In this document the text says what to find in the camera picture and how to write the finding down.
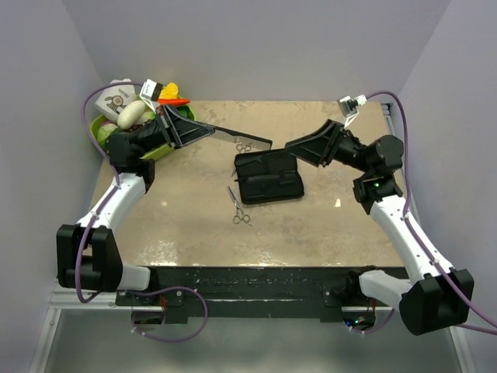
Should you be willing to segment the black comb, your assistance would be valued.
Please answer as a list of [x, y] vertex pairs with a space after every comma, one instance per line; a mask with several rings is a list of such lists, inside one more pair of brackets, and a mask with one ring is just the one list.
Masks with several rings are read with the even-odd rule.
[[270, 139], [221, 127], [216, 127], [211, 137], [236, 145], [249, 145], [252, 149], [258, 149], [261, 151], [270, 150], [273, 146], [273, 141]]

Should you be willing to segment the black zip tool case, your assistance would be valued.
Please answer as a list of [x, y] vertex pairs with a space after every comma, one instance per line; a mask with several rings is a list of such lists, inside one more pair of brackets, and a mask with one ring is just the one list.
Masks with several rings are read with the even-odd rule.
[[297, 159], [284, 149], [238, 154], [234, 166], [245, 205], [296, 200], [304, 196]]

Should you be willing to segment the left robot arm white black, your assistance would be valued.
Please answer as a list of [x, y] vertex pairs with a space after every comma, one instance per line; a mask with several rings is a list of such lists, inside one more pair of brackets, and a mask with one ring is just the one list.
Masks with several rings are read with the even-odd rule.
[[140, 129], [114, 131], [103, 148], [116, 170], [113, 182], [83, 218], [57, 231], [59, 285], [78, 291], [133, 291], [142, 304], [156, 303], [161, 286], [151, 279], [149, 268], [123, 263], [116, 231], [155, 180], [155, 161], [146, 153], [163, 145], [184, 148], [214, 132], [214, 126], [184, 117], [170, 105], [160, 106]]

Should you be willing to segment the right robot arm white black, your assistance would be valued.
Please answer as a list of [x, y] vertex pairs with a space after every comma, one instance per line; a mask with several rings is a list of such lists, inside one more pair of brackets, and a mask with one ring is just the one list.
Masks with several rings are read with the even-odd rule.
[[316, 167], [337, 161], [361, 171], [353, 181], [354, 197], [382, 228], [404, 265], [405, 280], [376, 267], [354, 270], [346, 285], [351, 303], [364, 305], [371, 298], [384, 303], [416, 336], [467, 321], [474, 278], [434, 247], [406, 207], [394, 177], [402, 167], [402, 140], [388, 134], [364, 145], [343, 124], [327, 120], [315, 132], [288, 141], [285, 149]]

